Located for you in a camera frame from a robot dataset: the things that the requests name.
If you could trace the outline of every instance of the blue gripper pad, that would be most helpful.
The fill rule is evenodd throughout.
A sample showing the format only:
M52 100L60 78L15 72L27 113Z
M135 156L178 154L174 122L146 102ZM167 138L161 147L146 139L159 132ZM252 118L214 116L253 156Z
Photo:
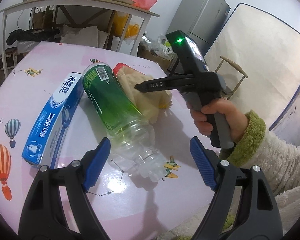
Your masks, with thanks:
M99 178L99 175L110 154L111 144L108 138L103 139L98 145L96 155L86 170L85 180L82 183L83 189L87 192L93 187Z
M210 187L213 191L217 189L217 182L215 180L215 170L207 158L201 142L197 137L193 137L190 140L190 152L198 170L203 178L204 183Z

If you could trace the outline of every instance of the device screen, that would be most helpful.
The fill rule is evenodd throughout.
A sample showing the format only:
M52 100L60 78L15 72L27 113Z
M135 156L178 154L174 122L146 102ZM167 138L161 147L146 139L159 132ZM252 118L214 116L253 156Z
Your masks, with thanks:
M187 43L189 44L189 47L190 47L190 49L191 49L191 51L192 51L192 54L193 54L197 59L199 59L199 60L205 62L204 59L203 59L203 56L202 56L202 54L201 54L201 52L200 52L200 50L199 50L199 48L198 48L198 46L197 46L197 44L195 44L195 42L192 41L191 39L189 39L187 36L186 36L185 38L186 38Z

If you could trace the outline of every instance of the barcode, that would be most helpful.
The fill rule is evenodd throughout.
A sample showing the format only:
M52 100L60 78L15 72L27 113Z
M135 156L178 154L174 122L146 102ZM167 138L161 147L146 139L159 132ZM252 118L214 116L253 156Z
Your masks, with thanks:
M108 74L104 67L97 67L96 70L98 72L101 81L109 79Z

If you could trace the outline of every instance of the toothpaste box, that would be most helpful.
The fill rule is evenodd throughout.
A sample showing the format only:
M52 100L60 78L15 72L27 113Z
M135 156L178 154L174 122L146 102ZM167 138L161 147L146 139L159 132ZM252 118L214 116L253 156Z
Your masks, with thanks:
M31 165L54 169L71 119L83 94L79 73L69 73L50 97L35 122L22 157Z

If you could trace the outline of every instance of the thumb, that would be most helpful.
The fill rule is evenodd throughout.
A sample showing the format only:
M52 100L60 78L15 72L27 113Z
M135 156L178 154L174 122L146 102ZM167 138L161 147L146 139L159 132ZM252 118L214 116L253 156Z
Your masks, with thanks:
M216 112L219 112L220 114L229 114L235 109L235 106L229 100L218 98L202 107L201 112L203 114L215 114Z

